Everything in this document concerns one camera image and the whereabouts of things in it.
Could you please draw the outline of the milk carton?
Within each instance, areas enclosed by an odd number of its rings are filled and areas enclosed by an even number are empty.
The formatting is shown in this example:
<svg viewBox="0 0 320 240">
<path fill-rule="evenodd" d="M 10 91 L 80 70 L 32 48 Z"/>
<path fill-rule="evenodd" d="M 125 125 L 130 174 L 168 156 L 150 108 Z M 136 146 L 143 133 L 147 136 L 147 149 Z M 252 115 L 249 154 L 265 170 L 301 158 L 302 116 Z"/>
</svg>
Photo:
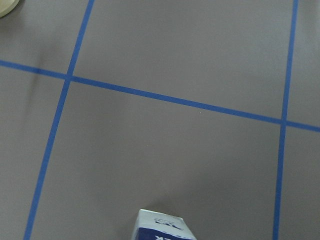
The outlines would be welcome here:
<svg viewBox="0 0 320 240">
<path fill-rule="evenodd" d="M 133 228 L 132 240 L 195 240 L 183 218 L 140 209 Z"/>
</svg>

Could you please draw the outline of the wooden mug tree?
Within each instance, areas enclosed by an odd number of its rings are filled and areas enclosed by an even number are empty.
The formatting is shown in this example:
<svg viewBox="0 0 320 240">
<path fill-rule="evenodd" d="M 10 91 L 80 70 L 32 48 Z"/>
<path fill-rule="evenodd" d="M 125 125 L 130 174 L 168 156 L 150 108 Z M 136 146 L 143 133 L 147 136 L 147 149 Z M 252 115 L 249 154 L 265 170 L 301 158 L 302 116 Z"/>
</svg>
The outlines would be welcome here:
<svg viewBox="0 0 320 240">
<path fill-rule="evenodd" d="M 19 0 L 0 0 L 0 18 L 9 14 L 19 3 Z"/>
</svg>

